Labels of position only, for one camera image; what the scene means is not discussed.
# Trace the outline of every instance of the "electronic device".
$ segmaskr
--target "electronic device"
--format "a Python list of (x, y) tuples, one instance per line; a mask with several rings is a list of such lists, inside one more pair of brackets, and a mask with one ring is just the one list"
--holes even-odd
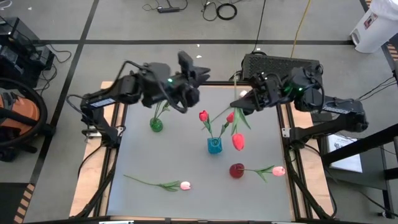
[[(207, 79), (210, 69), (193, 66), (192, 58), (181, 51), (178, 53), (178, 63), (181, 72), (170, 76), (170, 67), (164, 63), (145, 63), (138, 65), (125, 61), (111, 87), (84, 95), (80, 104), (82, 121), (94, 126), (102, 135), (103, 142), (119, 144), (118, 130), (110, 127), (103, 116), (103, 107), (113, 103), (131, 105), (141, 103), (146, 107), (163, 100), (181, 113), (199, 102), (198, 87)], [(139, 69), (137, 73), (130, 71), (129, 75), (121, 77), (124, 67), (133, 65)]]
[(50, 70), (54, 54), (45, 45), (34, 45), (39, 38), (17, 17), (0, 19), (1, 76), (37, 86), (42, 70)]

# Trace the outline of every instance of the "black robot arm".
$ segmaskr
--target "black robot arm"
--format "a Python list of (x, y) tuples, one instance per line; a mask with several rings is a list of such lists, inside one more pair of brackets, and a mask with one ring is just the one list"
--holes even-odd
[(299, 111), (329, 111), (340, 114), (338, 118), (310, 128), (288, 129), (291, 145), (303, 147), (310, 138), (319, 138), (338, 131), (362, 132), (368, 128), (362, 103), (353, 99), (342, 100), (325, 96), (317, 79), (319, 68), (293, 68), (288, 77), (280, 79), (276, 74), (256, 74), (249, 82), (252, 90), (243, 98), (230, 104), (242, 108), (248, 115), (263, 108), (294, 102)]
[[(165, 63), (145, 63), (138, 65), (125, 61), (111, 87), (85, 94), (82, 98), (80, 109), (83, 114), (82, 121), (94, 126), (102, 135), (105, 144), (119, 144), (119, 134), (115, 127), (110, 127), (104, 118), (104, 107), (123, 103), (131, 105), (141, 103), (150, 108), (153, 104), (167, 100), (170, 106), (181, 113), (186, 113), (189, 107), (199, 102), (198, 87), (207, 79), (210, 69), (193, 66), (192, 58), (185, 52), (178, 53), (178, 63), (181, 72), (170, 76), (170, 67)], [(139, 70), (137, 73), (130, 71), (129, 75), (121, 77), (124, 67), (133, 65)]]

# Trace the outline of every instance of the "white paper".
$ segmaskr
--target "white paper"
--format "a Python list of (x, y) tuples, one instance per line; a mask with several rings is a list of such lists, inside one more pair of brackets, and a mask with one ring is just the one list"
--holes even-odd
[[(348, 138), (348, 137), (342, 137), (339, 135), (331, 134), (328, 136), (329, 152), (333, 152), (334, 150), (339, 149), (348, 144), (351, 144), (356, 140), (357, 139), (355, 138)], [(357, 154), (355, 156), (351, 156), (337, 162), (332, 162), (330, 167), (362, 173), (361, 157), (359, 156), (359, 154)]]

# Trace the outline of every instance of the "gray floor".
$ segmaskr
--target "gray floor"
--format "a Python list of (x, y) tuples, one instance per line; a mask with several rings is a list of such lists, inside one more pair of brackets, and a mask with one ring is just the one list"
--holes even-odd
[[(204, 21), (197, 0), (188, 0), (186, 11), (158, 14), (141, 9), (155, 1), (99, 0), (98, 8), (87, 39), (107, 40), (164, 40), (164, 39), (255, 39), (262, 1), (245, 0), (238, 3), (238, 15), (232, 21), (217, 19)], [(41, 39), (78, 40), (86, 23), (93, 0), (14, 0), (2, 16), (19, 16)], [(171, 3), (183, 6), (182, 0)], [(305, 9), (306, 0), (268, 0), (260, 39), (292, 40)], [(359, 0), (316, 0), (308, 11), (298, 39), (347, 40), (348, 33), (364, 14)], [(206, 16), (214, 14), (209, 9)], [(55, 45), (73, 53), (76, 45)], [(258, 45), (269, 55), (290, 56), (291, 45)], [(178, 70), (177, 52), (187, 51), (200, 66), (210, 67), (211, 80), (227, 80), (236, 70), (244, 54), (252, 45), (85, 45), (80, 55), (69, 93), (84, 94), (98, 90), (103, 80), (113, 80), (123, 60), (165, 62)], [(294, 57), (317, 59), (325, 68), (323, 77), (327, 95), (356, 98), (391, 76), (390, 68), (381, 51), (360, 54), (352, 46), (298, 45)], [(44, 98), (49, 114), (54, 113), (60, 91), (72, 60), (59, 65), (58, 77), (51, 83)], [(370, 126), (356, 137), (367, 136), (398, 122), (398, 91), (395, 86), (364, 101)], [(50, 145), (32, 202), (26, 215), (27, 222), (67, 218), (76, 186), (77, 170), (85, 148), (84, 128), (80, 115), (65, 105), (58, 122), (57, 134)], [(35, 142), (40, 145), (42, 139)], [(0, 163), (1, 182), (27, 182), (38, 154), (23, 154), (15, 163)], [(387, 165), (396, 167), (395, 157), (386, 154)], [(330, 188), (338, 204), (338, 217), (353, 222), (396, 223), (375, 216), (380, 209), (369, 203), (355, 186), (336, 185)], [(382, 203), (379, 190), (356, 187)], [(398, 183), (391, 182), (397, 189)], [(398, 195), (393, 191), (395, 208)]]

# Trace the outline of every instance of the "flower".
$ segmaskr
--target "flower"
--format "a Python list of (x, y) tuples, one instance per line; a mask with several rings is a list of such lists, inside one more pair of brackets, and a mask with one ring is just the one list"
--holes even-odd
[(189, 183), (188, 181), (184, 181), (180, 184), (180, 188), (181, 190), (189, 190), (191, 189), (191, 183)]
[(243, 164), (233, 164), (229, 168), (229, 174), (233, 178), (241, 178), (244, 174), (244, 165)]
[(244, 136), (243, 134), (236, 133), (232, 135), (232, 144), (234, 145), (235, 149), (240, 151), (244, 147)]
[(209, 118), (209, 114), (207, 113), (207, 111), (202, 111), (199, 113), (199, 119), (202, 122), (207, 121), (207, 119)]
[(272, 169), (272, 174), (274, 176), (277, 176), (277, 177), (285, 175), (285, 168), (283, 168), (283, 167), (274, 167)]
[(233, 112), (230, 113), (230, 114), (228, 115), (228, 117), (226, 117), (226, 120), (227, 120), (229, 123), (234, 122), (234, 113), (233, 113)]
[(248, 92), (247, 92), (246, 90), (243, 90), (243, 91), (239, 94), (239, 96), (242, 98), (242, 97), (244, 97), (247, 93), (248, 93)]

